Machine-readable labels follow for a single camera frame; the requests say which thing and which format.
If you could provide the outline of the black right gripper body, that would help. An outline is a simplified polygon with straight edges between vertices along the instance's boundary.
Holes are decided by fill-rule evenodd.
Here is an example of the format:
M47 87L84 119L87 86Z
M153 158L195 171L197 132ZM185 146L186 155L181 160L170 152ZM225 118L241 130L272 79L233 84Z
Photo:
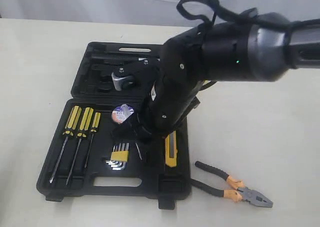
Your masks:
M167 135L210 79L203 45L210 28L192 28L168 39L160 52L160 74L155 98L141 110L141 136Z

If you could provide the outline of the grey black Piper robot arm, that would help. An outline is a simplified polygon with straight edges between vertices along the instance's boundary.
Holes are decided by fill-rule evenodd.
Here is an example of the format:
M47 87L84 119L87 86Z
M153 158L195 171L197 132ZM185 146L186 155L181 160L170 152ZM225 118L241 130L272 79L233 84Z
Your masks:
M224 22L200 25L168 39L161 47L159 75L149 96L112 131L113 139L166 137L197 106L205 81L274 82L290 69L319 68L319 25L290 22L275 12L257 19L284 24L286 29Z

